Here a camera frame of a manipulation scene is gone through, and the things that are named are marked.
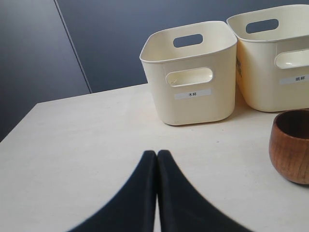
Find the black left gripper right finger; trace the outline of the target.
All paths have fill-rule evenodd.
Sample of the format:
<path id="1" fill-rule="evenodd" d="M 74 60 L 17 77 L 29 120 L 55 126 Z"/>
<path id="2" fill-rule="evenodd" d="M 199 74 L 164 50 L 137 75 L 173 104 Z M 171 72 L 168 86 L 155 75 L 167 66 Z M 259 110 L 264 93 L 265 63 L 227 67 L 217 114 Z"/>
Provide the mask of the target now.
<path id="1" fill-rule="evenodd" d="M 187 180 L 168 150 L 160 150 L 158 205 L 163 232 L 247 232 L 208 202 Z"/>

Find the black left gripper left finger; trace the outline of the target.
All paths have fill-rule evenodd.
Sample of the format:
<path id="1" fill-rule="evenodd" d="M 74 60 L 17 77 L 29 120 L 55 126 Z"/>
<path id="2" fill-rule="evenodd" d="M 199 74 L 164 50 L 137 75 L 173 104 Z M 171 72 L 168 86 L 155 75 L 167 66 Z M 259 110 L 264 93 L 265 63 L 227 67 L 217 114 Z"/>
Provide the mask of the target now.
<path id="1" fill-rule="evenodd" d="M 130 178 L 95 214 L 71 232 L 152 232 L 156 209 L 157 156 L 144 151 Z"/>

